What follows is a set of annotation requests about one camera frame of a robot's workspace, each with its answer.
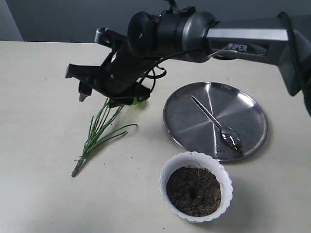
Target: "white scalloped bowl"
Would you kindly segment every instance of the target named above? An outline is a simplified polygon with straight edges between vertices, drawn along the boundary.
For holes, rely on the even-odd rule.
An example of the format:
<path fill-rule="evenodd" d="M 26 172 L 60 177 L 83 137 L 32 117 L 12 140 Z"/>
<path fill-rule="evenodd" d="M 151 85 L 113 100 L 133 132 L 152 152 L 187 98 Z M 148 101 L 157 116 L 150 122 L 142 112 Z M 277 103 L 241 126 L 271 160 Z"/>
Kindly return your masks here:
<path fill-rule="evenodd" d="M 171 203 L 171 201 L 169 200 L 169 197 L 167 196 L 167 192 L 166 192 L 167 182 L 170 176 L 172 175 L 172 173 L 183 166 L 206 168 L 215 175 L 217 181 L 220 183 L 222 199 L 221 199 L 218 209 L 214 213 L 208 216 L 203 216 L 203 217 L 189 216 L 187 214 L 182 213 L 178 209 L 176 209 Z M 167 206 L 170 207 L 170 209 L 177 216 L 179 216 L 180 218 L 184 220 L 187 220 L 190 223 L 200 223 L 200 222 L 212 221 L 213 219 L 218 218 L 221 214 L 223 214 L 226 211 L 226 209 L 229 207 L 230 202 L 232 200 L 233 188 L 232 188 L 232 181 L 229 178 L 228 173 L 225 171 L 224 166 L 222 166 L 217 160 L 203 153 L 187 151 L 185 153 L 180 153 L 174 156 L 163 167 L 163 170 L 161 172 L 161 177 L 160 177 L 160 191 L 162 193 L 162 196 Z"/>

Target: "metal plate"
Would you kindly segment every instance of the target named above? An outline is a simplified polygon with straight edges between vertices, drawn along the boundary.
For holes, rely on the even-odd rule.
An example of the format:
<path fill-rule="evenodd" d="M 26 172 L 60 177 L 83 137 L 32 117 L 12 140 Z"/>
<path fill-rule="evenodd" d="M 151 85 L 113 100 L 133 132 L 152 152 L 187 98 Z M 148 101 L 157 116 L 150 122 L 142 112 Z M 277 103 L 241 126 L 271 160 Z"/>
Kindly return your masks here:
<path fill-rule="evenodd" d="M 234 129 L 243 144 L 238 154 L 220 139 L 220 132 L 191 99 L 195 94 L 219 122 Z M 219 161 L 254 154 L 267 137 L 268 124 L 260 106 L 242 91 L 221 83 L 192 83 L 176 90 L 164 106 L 164 123 L 173 139 L 188 151 Z"/>

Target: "pine needle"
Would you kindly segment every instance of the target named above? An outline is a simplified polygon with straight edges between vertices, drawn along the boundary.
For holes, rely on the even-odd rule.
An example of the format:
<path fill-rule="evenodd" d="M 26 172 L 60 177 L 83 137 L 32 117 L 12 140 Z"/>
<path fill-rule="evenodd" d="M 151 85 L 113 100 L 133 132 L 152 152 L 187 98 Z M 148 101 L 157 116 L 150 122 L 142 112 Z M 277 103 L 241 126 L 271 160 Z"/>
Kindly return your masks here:
<path fill-rule="evenodd" d="M 129 124 L 122 126 L 114 130 L 113 132 L 108 133 L 107 135 L 105 135 L 100 139 L 100 136 L 103 134 L 105 129 L 117 118 L 123 107 L 124 105 L 118 107 L 115 113 L 109 118 L 110 108 L 109 108 L 109 98 L 107 98 L 103 107 L 100 109 L 95 119 L 94 117 L 92 117 L 88 130 L 87 140 L 84 144 L 82 155 L 78 157 L 79 160 L 75 160 L 77 162 L 77 165 L 72 172 L 71 175 L 72 177 L 75 177 L 78 174 L 81 165 L 85 160 L 89 158 L 89 155 L 94 148 L 96 148 L 97 146 L 101 145 L 104 142 L 107 142 L 108 140 L 111 140 L 116 137 L 118 138 L 123 137 L 128 133 L 128 131 L 123 131 L 119 134 L 114 135 L 116 132 L 130 126 L 137 126 L 137 124 Z"/>

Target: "white table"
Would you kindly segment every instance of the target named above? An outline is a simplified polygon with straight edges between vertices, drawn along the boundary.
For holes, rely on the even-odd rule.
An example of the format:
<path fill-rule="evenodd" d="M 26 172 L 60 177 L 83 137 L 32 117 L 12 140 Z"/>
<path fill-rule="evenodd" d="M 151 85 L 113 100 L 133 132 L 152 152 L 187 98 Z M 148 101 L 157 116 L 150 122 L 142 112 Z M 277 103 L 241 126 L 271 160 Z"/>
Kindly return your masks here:
<path fill-rule="evenodd" d="M 97 44 L 0 42 L 1 233 L 307 233 L 311 207 L 311 118 L 302 95 L 290 97 L 274 66 L 210 60 L 169 60 L 145 109 L 127 107 L 124 123 L 138 130 L 110 143 L 72 178 L 89 121 L 105 97 L 78 101 L 68 63 L 99 65 Z M 188 224 L 159 191 L 163 165 L 183 152 L 167 136 L 168 96 L 192 82 L 214 81 L 253 97 L 269 120 L 264 147 L 251 160 L 225 165 L 233 181 L 227 212 Z"/>

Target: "spoon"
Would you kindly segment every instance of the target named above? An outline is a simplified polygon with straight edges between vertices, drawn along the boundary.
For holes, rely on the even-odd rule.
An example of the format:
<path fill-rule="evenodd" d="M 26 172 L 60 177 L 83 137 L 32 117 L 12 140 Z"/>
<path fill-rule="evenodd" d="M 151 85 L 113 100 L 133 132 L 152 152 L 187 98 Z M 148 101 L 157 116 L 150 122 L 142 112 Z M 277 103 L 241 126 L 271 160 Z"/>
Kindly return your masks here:
<path fill-rule="evenodd" d="M 240 140 L 239 135 L 232 128 L 222 126 L 219 121 L 210 113 L 206 107 L 194 96 L 191 95 L 192 100 L 196 103 L 196 105 L 208 116 L 208 118 L 214 123 L 214 125 L 220 131 L 220 138 L 232 149 L 235 151 L 242 153 L 242 142 Z"/>

